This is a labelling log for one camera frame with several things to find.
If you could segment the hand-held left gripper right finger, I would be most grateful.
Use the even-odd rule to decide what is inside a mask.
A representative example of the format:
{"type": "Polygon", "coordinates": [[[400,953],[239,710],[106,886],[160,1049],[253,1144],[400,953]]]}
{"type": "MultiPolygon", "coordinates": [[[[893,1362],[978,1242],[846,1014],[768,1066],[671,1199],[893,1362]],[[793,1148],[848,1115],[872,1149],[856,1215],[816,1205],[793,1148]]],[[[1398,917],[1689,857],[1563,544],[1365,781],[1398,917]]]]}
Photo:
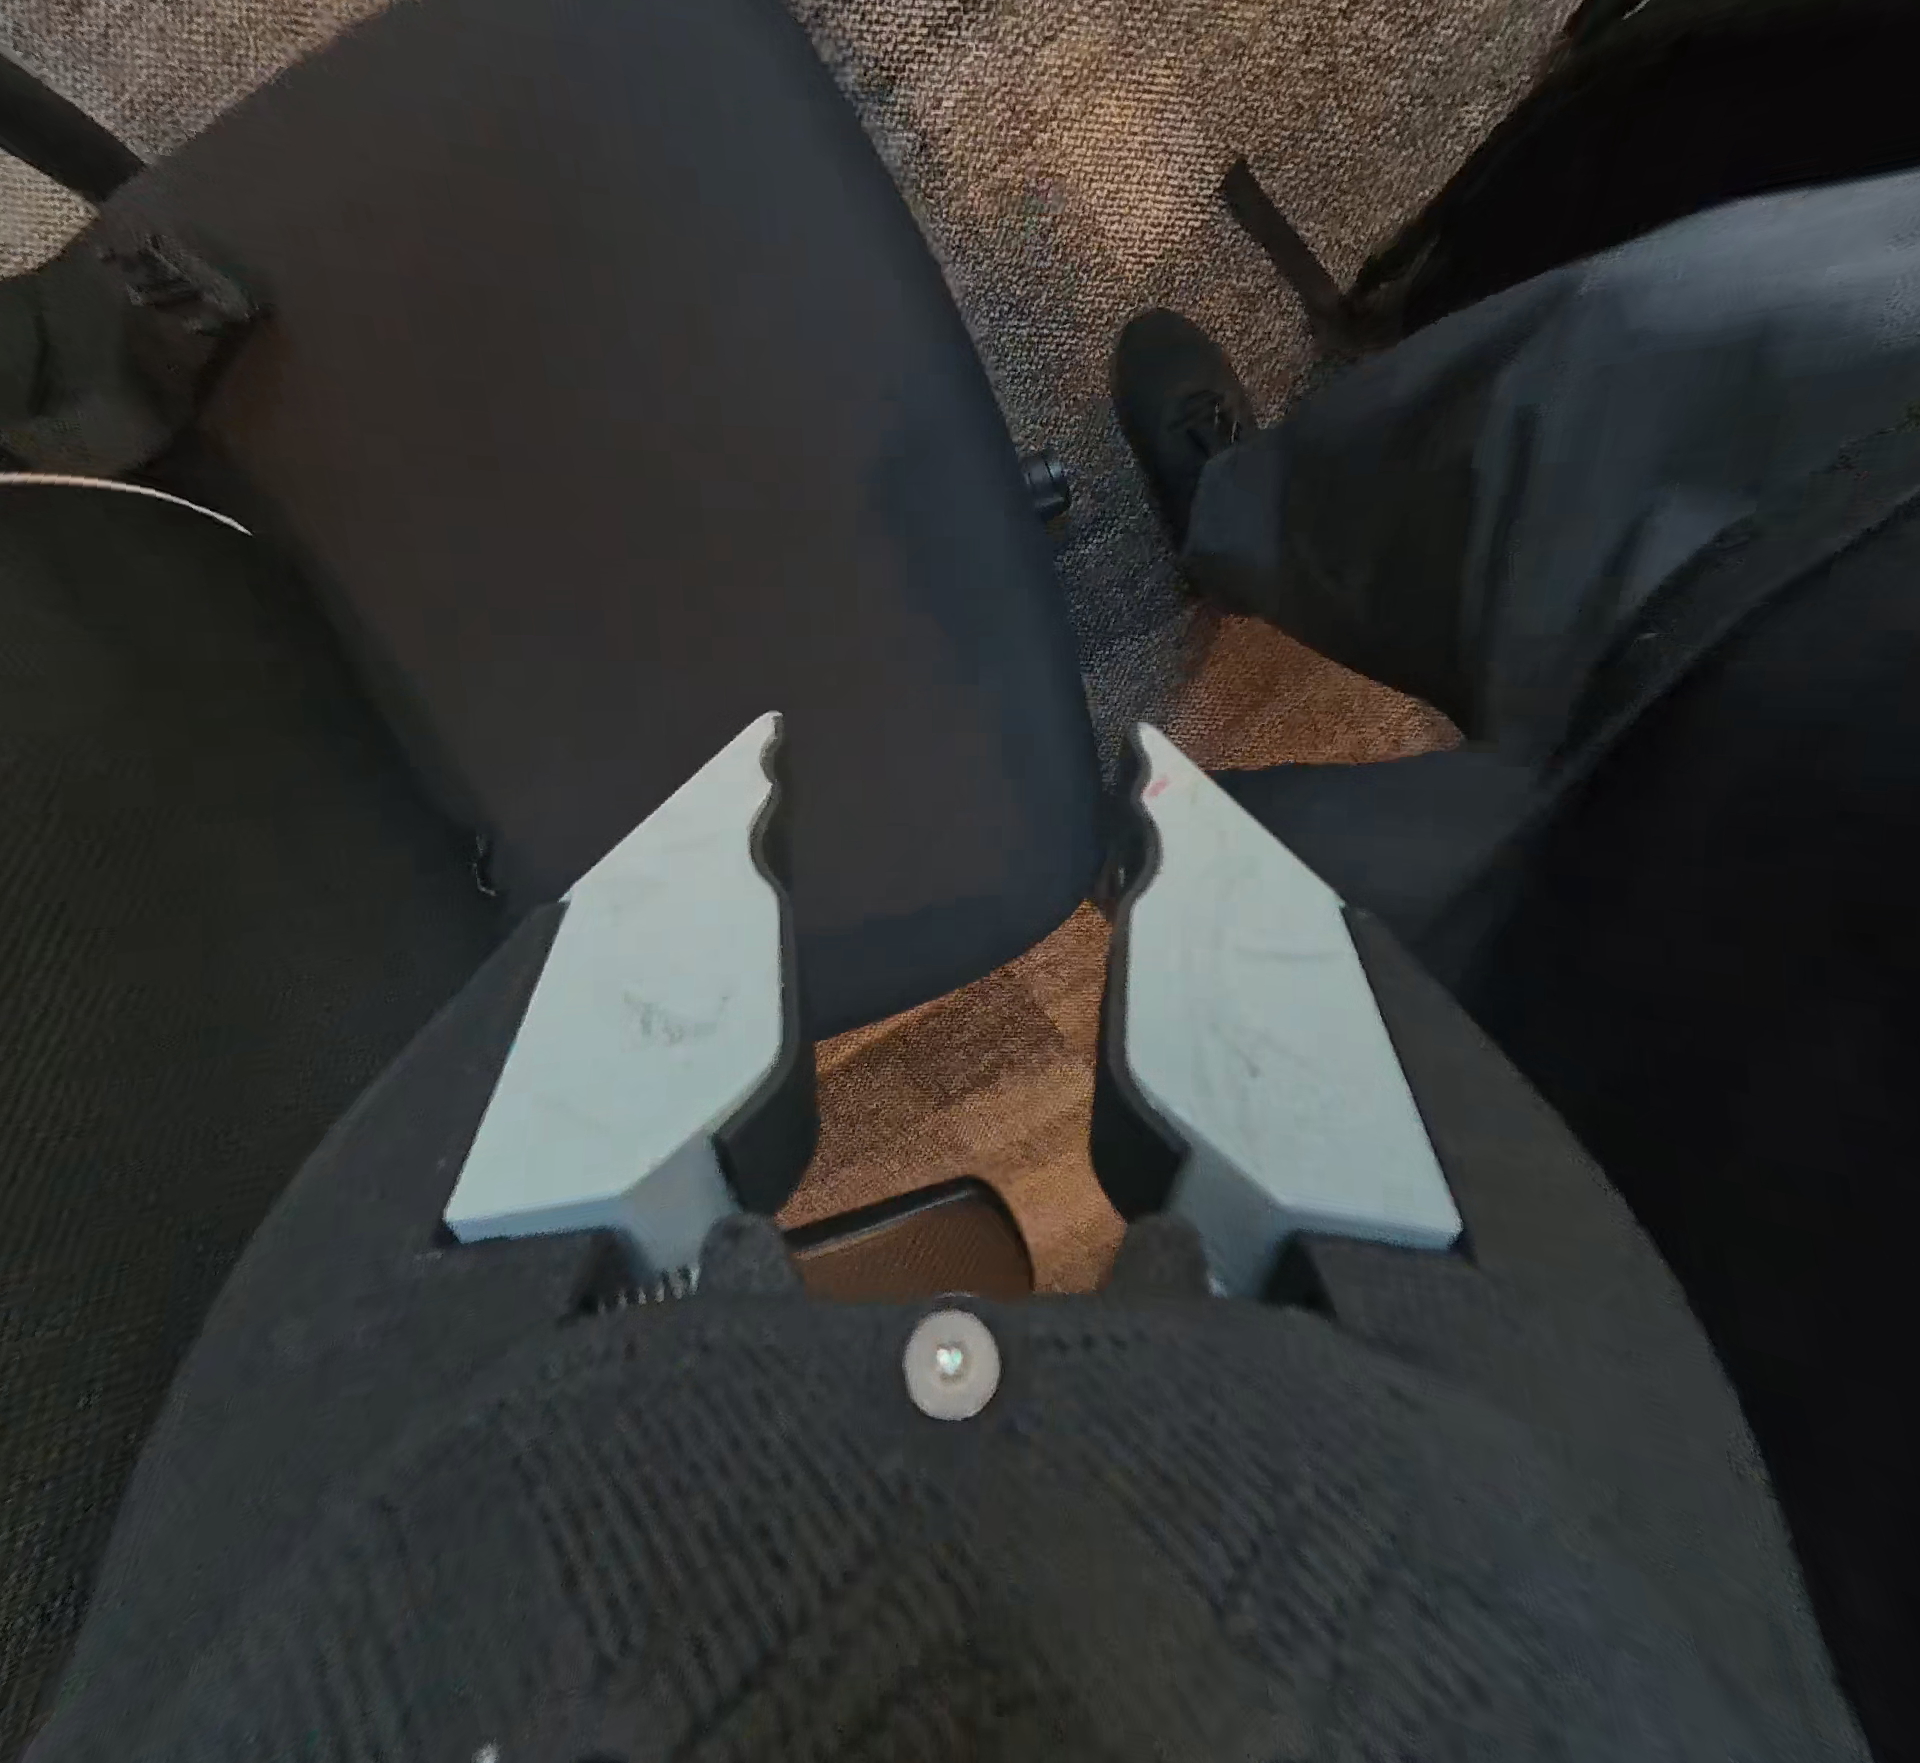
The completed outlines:
{"type": "Polygon", "coordinates": [[[1305,1237],[1452,1253],[1463,1225],[1340,896],[1133,726],[1093,1083],[1093,1175],[1262,1297],[1305,1237]]]}

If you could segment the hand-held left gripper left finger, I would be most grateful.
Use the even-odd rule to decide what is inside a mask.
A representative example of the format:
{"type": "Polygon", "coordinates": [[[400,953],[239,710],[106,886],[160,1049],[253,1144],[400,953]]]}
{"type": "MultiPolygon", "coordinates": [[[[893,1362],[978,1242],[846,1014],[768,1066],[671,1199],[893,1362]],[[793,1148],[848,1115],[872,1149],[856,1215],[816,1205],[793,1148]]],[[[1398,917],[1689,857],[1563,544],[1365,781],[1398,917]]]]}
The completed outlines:
{"type": "Polygon", "coordinates": [[[443,1209],[458,1245],[609,1232],[639,1274],[773,1216],[819,1144],[768,710],[563,896],[443,1209]]]}

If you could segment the black mesh office chair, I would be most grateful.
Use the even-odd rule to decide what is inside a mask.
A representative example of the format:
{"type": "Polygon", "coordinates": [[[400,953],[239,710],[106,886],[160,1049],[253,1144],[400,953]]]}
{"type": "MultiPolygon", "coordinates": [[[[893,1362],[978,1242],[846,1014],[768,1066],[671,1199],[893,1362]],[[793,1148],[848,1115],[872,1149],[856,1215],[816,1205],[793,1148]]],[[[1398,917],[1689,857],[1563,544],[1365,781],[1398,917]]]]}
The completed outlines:
{"type": "Polygon", "coordinates": [[[3,1760],[242,1249],[495,930],[263,541],[3,483],[3,1760]]]}

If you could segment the person's black shoe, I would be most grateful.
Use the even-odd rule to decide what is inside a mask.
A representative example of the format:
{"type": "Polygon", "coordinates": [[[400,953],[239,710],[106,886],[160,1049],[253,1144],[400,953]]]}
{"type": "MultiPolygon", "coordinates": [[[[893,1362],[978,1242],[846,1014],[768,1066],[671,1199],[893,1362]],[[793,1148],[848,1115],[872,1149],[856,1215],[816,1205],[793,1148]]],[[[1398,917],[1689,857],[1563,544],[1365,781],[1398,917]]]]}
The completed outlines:
{"type": "Polygon", "coordinates": [[[1220,344],[1166,308],[1140,311],[1120,327],[1109,395],[1158,520],[1181,551],[1202,475],[1256,431],[1255,403],[1220,344]]]}

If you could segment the dark fabric office chair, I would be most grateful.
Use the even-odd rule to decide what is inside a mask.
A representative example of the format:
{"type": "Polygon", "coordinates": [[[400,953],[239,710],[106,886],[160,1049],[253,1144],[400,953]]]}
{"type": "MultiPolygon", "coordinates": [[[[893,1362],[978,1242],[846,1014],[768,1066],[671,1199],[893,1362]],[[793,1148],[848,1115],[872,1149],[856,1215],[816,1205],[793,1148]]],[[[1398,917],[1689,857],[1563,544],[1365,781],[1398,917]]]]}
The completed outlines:
{"type": "Polygon", "coordinates": [[[10,460],[295,564],[513,911],[765,712],[819,1030],[1090,888],[1043,517],[780,0],[400,0],[5,279],[3,369],[10,460]]]}

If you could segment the black backpack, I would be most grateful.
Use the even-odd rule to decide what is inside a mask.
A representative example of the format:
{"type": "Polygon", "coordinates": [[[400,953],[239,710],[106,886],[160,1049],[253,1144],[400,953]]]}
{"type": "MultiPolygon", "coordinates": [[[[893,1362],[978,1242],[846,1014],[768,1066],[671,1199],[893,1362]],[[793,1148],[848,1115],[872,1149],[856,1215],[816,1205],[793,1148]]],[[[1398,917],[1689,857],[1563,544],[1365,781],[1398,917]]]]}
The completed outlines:
{"type": "Polygon", "coordinates": [[[1217,200],[1322,355],[1770,192],[1916,168],[1917,0],[1580,0],[1522,101],[1339,287],[1246,160],[1217,200]]]}

